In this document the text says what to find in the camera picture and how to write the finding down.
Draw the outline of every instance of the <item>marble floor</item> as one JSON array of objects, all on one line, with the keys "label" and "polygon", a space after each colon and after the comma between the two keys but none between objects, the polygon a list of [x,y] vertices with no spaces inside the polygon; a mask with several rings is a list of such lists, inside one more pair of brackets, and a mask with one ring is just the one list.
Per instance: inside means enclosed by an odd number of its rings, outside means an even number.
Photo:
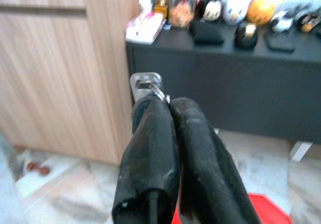
[{"label": "marble floor", "polygon": [[[293,224],[321,223],[321,160],[290,162],[285,140],[228,131],[219,136],[248,192],[268,196],[290,213]],[[49,166],[50,174],[28,172],[31,160]],[[0,148],[0,175],[6,180],[0,182],[1,224],[112,224],[115,166],[32,150],[15,155]]]}]

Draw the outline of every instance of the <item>wooden cabinet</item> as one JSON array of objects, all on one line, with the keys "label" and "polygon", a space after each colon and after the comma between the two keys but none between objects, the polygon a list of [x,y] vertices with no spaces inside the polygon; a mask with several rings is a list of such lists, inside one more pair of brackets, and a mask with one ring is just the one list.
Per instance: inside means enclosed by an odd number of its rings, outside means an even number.
[{"label": "wooden cabinet", "polygon": [[56,0],[38,11],[39,1],[0,0],[0,131],[9,142],[120,162],[131,136],[124,26],[139,10],[130,1]]}]

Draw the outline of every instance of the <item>wooden cabinet door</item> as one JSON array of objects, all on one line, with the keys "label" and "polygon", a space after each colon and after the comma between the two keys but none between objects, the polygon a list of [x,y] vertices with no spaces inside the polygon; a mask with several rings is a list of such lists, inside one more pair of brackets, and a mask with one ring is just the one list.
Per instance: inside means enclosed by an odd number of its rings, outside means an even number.
[{"label": "wooden cabinet door", "polygon": [[129,130],[115,132],[92,42],[82,16],[0,14],[0,132],[13,145],[119,163],[115,135]]}]

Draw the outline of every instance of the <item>black table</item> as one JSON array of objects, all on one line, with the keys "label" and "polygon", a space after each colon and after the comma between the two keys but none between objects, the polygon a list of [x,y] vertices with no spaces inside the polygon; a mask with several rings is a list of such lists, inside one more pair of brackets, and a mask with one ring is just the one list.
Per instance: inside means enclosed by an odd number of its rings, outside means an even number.
[{"label": "black table", "polygon": [[130,74],[157,72],[172,99],[194,99],[216,128],[321,143],[321,40],[291,32],[294,53],[234,48],[236,27],[217,24],[223,46],[194,46],[186,30],[162,30],[148,45],[127,43]]}]

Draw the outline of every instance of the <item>orange ball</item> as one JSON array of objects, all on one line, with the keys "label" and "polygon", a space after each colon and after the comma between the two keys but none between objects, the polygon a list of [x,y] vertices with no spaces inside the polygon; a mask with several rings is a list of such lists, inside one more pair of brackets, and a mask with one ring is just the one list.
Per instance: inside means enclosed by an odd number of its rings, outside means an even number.
[{"label": "orange ball", "polygon": [[259,26],[269,23],[274,15],[275,3],[271,0],[253,0],[247,11],[246,19]]}]

